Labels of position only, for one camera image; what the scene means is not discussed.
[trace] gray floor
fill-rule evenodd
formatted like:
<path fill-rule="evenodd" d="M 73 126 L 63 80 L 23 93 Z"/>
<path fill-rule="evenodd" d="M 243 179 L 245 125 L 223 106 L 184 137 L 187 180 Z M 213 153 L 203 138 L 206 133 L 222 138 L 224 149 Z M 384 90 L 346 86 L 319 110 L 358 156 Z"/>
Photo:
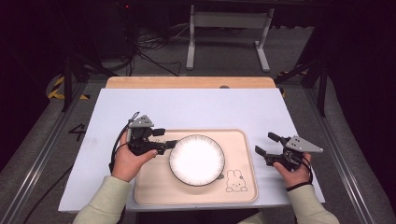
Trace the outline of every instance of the gray floor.
<path fill-rule="evenodd" d="M 260 32 L 245 30 L 239 35 L 230 35 L 221 30 L 197 33 L 195 65 L 192 71 L 185 69 L 188 40 L 182 38 L 163 49 L 151 50 L 147 54 L 154 61 L 162 63 L 181 62 L 182 76 L 233 76 L 233 77 L 276 77 L 280 71 L 292 69 L 300 55 L 312 28 L 271 29 L 264 46 L 270 73 L 263 73 L 253 48 L 253 41 Z M 166 65 L 177 72 L 177 65 Z M 133 76 L 169 76 L 169 73 L 152 63 L 136 57 Z M 82 139 L 69 133 L 79 124 L 89 125 L 89 120 L 99 90 L 106 85 L 104 76 L 92 77 L 87 85 L 79 85 L 90 100 L 77 100 L 68 113 L 62 113 L 63 101 L 51 99 L 35 127 L 30 131 L 7 167 L 0 174 L 0 215 L 5 223 L 22 223 L 39 198 L 74 162 Z M 350 132 L 342 110 L 337 102 L 332 83 L 326 95 L 326 118 L 321 118 L 313 106 L 317 88 L 304 90 L 298 84 L 300 77 L 294 77 L 280 87 L 285 89 L 284 98 L 296 129 L 301 137 L 325 148 L 325 152 L 314 155 L 313 165 L 326 203 L 341 223 L 396 223 L 389 206 L 388 197 L 381 189 L 375 175 L 361 154 L 353 134 Z M 53 130 L 59 129 L 59 138 L 50 139 L 49 159 L 42 170 L 38 170 L 33 188 L 18 194 L 23 181 L 36 164 L 43 148 L 47 149 Z M 39 204 L 28 223 L 71 223 L 75 215 L 57 211 L 67 176 Z M 26 201 L 15 200 L 26 194 Z M 293 223 L 290 206 L 263 208 L 270 223 Z M 134 223 L 134 213 L 127 214 L 124 223 Z"/>

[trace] person's left hand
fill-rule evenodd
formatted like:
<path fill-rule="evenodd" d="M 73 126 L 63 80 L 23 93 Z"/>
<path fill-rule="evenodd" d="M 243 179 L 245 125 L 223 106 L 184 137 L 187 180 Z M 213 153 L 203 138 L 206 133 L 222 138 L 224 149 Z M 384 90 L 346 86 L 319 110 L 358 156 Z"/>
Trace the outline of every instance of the person's left hand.
<path fill-rule="evenodd" d="M 126 182 L 130 182 L 139 172 L 144 163 L 154 158 L 158 151 L 153 149 L 143 155 L 136 156 L 126 143 L 126 132 L 120 139 L 120 147 L 117 150 L 112 176 Z"/>

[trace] table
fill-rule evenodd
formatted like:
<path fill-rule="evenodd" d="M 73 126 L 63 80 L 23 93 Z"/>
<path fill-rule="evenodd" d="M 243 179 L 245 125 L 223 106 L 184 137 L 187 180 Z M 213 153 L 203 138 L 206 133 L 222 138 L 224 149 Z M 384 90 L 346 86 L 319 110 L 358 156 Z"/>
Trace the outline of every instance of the table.
<path fill-rule="evenodd" d="M 220 87 L 230 89 L 223 90 L 219 89 Z M 264 147 L 268 153 L 282 152 L 281 145 L 266 136 L 268 132 L 283 136 L 296 134 L 280 91 L 276 89 L 271 78 L 112 77 L 108 80 L 106 88 L 101 91 L 96 103 L 59 211 L 80 210 L 99 188 L 103 176 L 109 175 L 107 165 L 112 145 L 121 126 L 132 116 L 131 113 L 135 112 L 135 105 L 141 112 L 148 113 L 156 124 L 155 128 L 161 128 L 157 125 L 167 130 L 232 126 L 242 130 L 247 136 L 259 193 L 257 199 L 249 203 L 141 205 L 135 201 L 132 192 L 126 204 L 127 210 L 148 212 L 290 204 L 283 179 L 273 167 L 266 166 L 264 159 L 254 152 L 255 145 Z M 324 202 L 316 178 L 313 184 L 319 200 Z"/>

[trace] beige sleeve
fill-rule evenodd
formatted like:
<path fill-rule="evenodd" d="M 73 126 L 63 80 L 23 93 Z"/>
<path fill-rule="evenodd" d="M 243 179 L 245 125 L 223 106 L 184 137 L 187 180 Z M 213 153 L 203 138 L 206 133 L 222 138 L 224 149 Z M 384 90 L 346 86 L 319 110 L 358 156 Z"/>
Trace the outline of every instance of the beige sleeve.
<path fill-rule="evenodd" d="M 106 176 L 90 203 L 79 211 L 73 223 L 117 223 L 130 191 L 130 183 Z"/>
<path fill-rule="evenodd" d="M 339 223 L 337 217 L 319 202 L 312 185 L 299 187 L 288 194 L 299 224 Z"/>

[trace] white table surface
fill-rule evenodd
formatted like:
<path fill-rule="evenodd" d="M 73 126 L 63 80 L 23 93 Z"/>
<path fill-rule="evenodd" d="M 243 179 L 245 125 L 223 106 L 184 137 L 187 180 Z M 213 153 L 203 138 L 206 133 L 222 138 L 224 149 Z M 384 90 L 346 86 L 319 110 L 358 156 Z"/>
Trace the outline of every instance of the white table surface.
<path fill-rule="evenodd" d="M 155 124 L 154 128 L 242 130 L 247 136 L 259 194 L 251 203 L 140 205 L 134 200 L 133 180 L 127 210 L 170 211 L 290 204 L 280 174 L 274 167 L 267 166 L 264 158 L 254 151 L 254 147 L 259 146 L 268 153 L 281 154 L 283 147 L 269 139 L 267 134 L 272 132 L 285 137 L 297 134 L 278 89 L 102 89 L 59 211 L 77 212 L 90 201 L 104 176 L 110 175 L 108 164 L 114 143 L 136 111 L 140 112 L 139 117 L 148 115 Z M 315 177 L 313 185 L 319 201 L 324 203 Z"/>

